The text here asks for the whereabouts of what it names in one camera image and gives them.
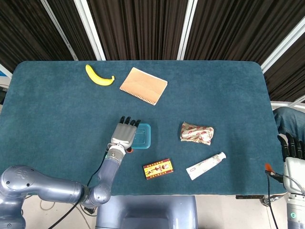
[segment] toothpaste tube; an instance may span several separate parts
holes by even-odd
[[[196,179],[201,174],[213,168],[215,165],[219,164],[223,159],[226,158],[224,152],[214,155],[209,159],[206,159],[202,162],[199,162],[196,165],[193,165],[186,169],[187,173],[190,175],[191,180]]]

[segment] banana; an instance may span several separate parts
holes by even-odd
[[[92,79],[92,81],[98,85],[108,86],[108,85],[112,84],[114,81],[114,75],[112,76],[111,79],[101,78],[100,76],[98,76],[95,73],[95,71],[92,69],[92,67],[88,64],[86,65],[86,72],[87,72],[88,76],[90,77],[90,79]]]

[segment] robotic arm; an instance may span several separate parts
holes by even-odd
[[[81,203],[93,208],[106,203],[111,196],[113,179],[131,145],[140,120],[123,116],[108,144],[108,153],[97,172],[98,185],[88,188],[77,181],[46,176],[28,166],[11,166],[0,177],[0,229],[24,229],[21,207],[28,193],[42,200]]]
[[[287,201],[288,229],[305,228],[305,146],[290,134],[286,134],[288,144],[281,137],[284,175],[271,172],[270,176],[284,183],[289,193]]]

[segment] brown notebook cover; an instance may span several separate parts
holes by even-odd
[[[156,105],[166,86],[167,81],[132,68],[120,90]]]

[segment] small box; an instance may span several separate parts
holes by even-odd
[[[153,179],[159,176],[163,176],[173,172],[173,166],[169,158],[162,161],[157,161],[143,166],[145,177],[147,180]]]

